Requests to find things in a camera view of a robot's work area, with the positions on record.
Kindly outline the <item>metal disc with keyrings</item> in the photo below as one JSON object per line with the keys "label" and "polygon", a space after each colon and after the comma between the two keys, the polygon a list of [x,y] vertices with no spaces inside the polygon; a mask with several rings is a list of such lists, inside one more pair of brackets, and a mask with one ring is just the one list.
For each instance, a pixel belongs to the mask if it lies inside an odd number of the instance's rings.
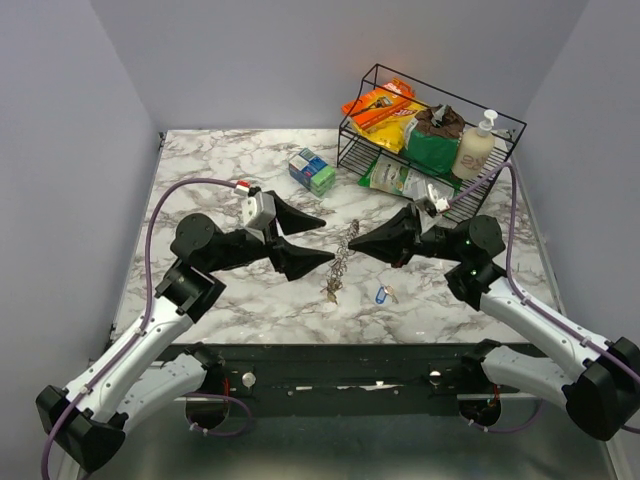
{"label": "metal disc with keyrings", "polygon": [[343,287],[342,279],[348,269],[351,256],[349,242],[358,236],[359,231],[360,221],[358,219],[352,220],[340,238],[338,249],[329,267],[323,292],[326,294],[327,301],[335,305],[338,304],[337,293]]}

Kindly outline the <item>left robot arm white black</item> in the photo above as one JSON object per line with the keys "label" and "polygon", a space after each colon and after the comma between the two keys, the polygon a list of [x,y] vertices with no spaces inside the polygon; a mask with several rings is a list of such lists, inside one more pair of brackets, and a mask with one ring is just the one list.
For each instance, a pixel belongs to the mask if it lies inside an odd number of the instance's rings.
{"label": "left robot arm white black", "polygon": [[36,398],[47,433],[86,474],[104,467],[142,421],[195,392],[224,394],[224,363],[191,346],[161,367],[158,356],[212,309],[226,286],[217,271],[267,259],[294,281],[331,260],[330,252],[298,247],[286,236],[325,226],[273,191],[244,188],[242,225],[225,232],[209,216],[193,213],[177,225],[174,262],[158,284],[146,286],[144,308],[118,339],[63,387],[49,385]]}

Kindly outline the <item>blue tag key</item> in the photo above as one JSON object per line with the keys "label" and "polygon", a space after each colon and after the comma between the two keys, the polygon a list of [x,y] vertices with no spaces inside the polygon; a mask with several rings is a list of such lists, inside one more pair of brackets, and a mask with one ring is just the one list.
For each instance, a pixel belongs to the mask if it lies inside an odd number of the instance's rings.
{"label": "blue tag key", "polygon": [[397,304],[399,302],[395,290],[391,285],[381,285],[375,296],[378,305],[384,304],[387,300]]}

